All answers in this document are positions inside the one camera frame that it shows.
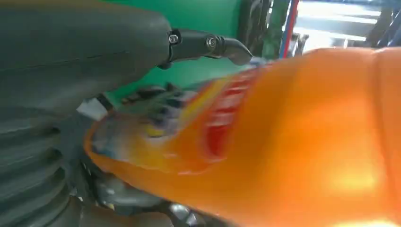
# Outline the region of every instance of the black rubber cover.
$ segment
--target black rubber cover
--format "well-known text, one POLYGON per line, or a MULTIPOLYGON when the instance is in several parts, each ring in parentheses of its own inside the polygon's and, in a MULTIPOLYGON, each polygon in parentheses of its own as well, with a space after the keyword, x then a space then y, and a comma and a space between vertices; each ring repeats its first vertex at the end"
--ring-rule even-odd
POLYGON ((171 28, 155 12, 95 0, 0 0, 0 17, 0 108, 70 113, 169 56, 171 28))

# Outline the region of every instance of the bolt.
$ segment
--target bolt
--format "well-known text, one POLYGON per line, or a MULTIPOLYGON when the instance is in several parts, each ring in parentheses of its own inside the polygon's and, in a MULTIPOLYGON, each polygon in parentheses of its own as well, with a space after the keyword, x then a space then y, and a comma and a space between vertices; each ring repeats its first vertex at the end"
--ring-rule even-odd
POLYGON ((214 49, 216 47, 216 38, 215 37, 208 37, 206 39, 206 45, 208 46, 208 48, 210 49, 214 49))
POLYGON ((168 37, 168 41, 169 41, 171 44, 176 44, 176 43, 178 42, 178 36, 177 36, 177 35, 170 35, 170 36, 168 37))

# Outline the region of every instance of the metal pipe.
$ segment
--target metal pipe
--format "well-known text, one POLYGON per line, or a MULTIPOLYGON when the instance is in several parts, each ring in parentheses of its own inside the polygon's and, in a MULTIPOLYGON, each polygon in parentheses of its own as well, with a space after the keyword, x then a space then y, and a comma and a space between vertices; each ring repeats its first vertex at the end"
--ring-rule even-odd
POLYGON ((288 53, 288 47, 291 42, 291 36, 292 36, 292 32, 293 32, 294 26, 295 26, 298 3, 299 3, 299 0, 291 0, 291 2, 290 2, 289 14, 287 16, 286 29, 284 30, 284 34, 281 39, 281 46, 280 46, 280 52, 279 52, 280 58, 285 58, 288 53))
POLYGON ((392 41, 392 39, 390 39, 390 38, 395 37, 395 34, 397 33, 397 30, 400 27, 400 25, 401 25, 401 12, 399 12, 395 16, 394 20, 392 21, 392 23, 390 24, 388 29, 385 31, 383 36, 380 38, 379 42, 377 42, 377 47, 381 48, 381 47, 388 46, 389 43, 392 41))

